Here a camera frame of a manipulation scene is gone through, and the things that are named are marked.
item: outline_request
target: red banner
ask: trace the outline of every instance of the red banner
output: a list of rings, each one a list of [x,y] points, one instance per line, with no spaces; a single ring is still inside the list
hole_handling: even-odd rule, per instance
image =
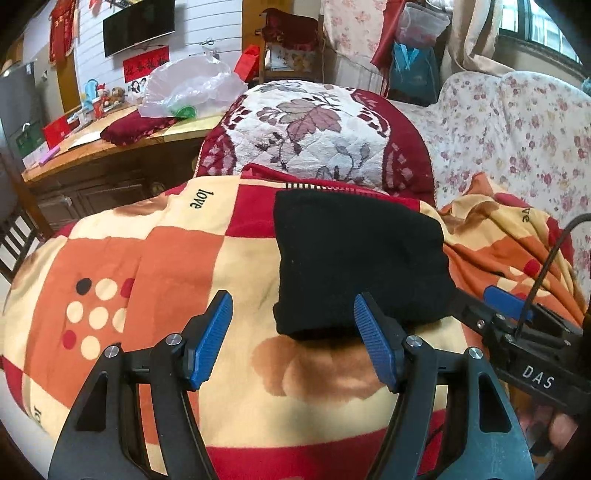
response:
[[[157,48],[123,61],[125,83],[147,77],[156,67],[170,61],[168,47]]]

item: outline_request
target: window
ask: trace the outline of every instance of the window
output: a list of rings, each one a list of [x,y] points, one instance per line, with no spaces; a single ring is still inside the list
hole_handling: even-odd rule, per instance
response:
[[[501,28],[512,36],[542,44],[581,63],[569,41],[534,0],[502,0]]]

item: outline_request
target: wooden table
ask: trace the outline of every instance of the wooden table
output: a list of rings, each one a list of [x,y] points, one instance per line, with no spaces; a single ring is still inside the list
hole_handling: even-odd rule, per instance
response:
[[[44,166],[22,174],[52,228],[139,202],[191,179],[203,138],[220,116],[184,120],[124,147],[96,140],[70,150],[80,137],[101,132],[136,108],[90,124],[62,141],[59,154]]]
[[[134,144],[125,145],[123,147],[119,147],[104,140],[96,140],[92,143],[69,150],[70,146],[80,139],[80,137],[89,133],[102,132],[110,124],[119,118],[123,118],[125,115],[129,115],[135,110],[137,110],[136,106],[123,108],[97,120],[79,132],[67,137],[60,143],[60,152],[54,158],[42,167],[26,170],[23,172],[22,178],[24,178],[26,183],[33,184],[67,168],[79,166],[97,160],[98,158],[106,157],[107,155],[113,155],[119,152],[150,145],[189,140],[192,138],[203,138],[207,136],[221,119],[221,116],[210,116],[207,118],[183,120],[171,127],[156,132],[149,137],[145,137]]]

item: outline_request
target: blue gripper pad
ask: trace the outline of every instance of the blue gripper pad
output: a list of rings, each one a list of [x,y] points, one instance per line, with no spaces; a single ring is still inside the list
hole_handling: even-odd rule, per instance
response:
[[[214,312],[201,341],[195,349],[195,363],[189,383],[195,389],[209,380],[233,313],[232,296],[226,293]]]
[[[495,285],[485,288],[482,299],[490,308],[502,313],[507,318],[515,320],[519,320],[519,317],[521,317],[521,310],[523,310],[525,304],[523,300]],[[527,313],[527,320],[531,321],[533,316],[534,314],[530,310]]]
[[[397,379],[394,353],[361,295],[355,297],[353,315],[378,379],[390,390],[395,390]]]

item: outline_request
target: floral bedsheet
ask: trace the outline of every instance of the floral bedsheet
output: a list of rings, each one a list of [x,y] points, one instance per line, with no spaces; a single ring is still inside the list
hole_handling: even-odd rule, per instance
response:
[[[412,123],[371,92],[299,80],[241,96],[203,142],[196,176],[256,163],[434,205],[431,160]]]
[[[394,105],[427,145],[437,206],[464,193],[483,171],[523,199],[524,208],[545,210],[561,227],[590,211],[591,98],[581,90],[532,72],[500,78],[464,72],[449,78],[428,108]],[[588,296],[589,226],[572,237],[573,266]]]

